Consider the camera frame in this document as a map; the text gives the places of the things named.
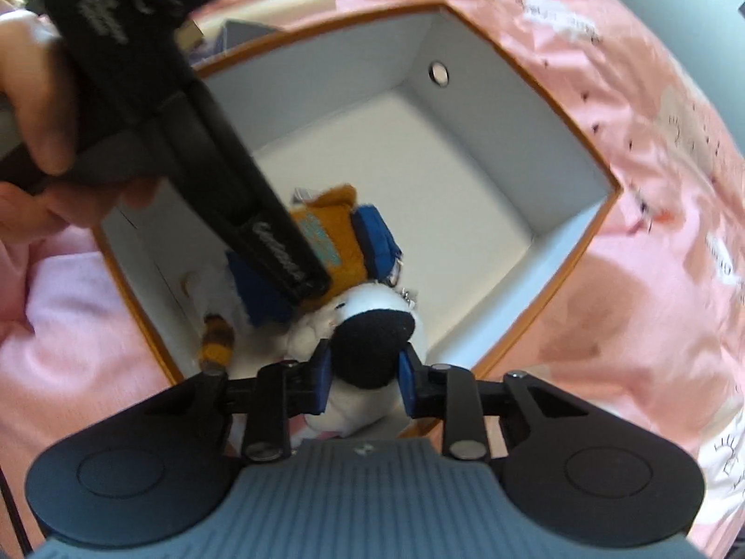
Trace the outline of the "person's left hand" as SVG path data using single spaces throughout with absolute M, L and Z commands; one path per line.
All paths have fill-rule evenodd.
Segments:
M 56 177 L 66 173 L 75 158 L 76 111 L 61 40 L 25 10 L 1 17 L 1 94 L 13 105 L 21 137 L 37 166 Z M 131 207 L 149 205 L 157 188 L 155 179 L 99 188 L 56 180 L 32 196 L 4 183 L 1 241 L 28 244 L 68 226 L 94 227 L 121 201 Z

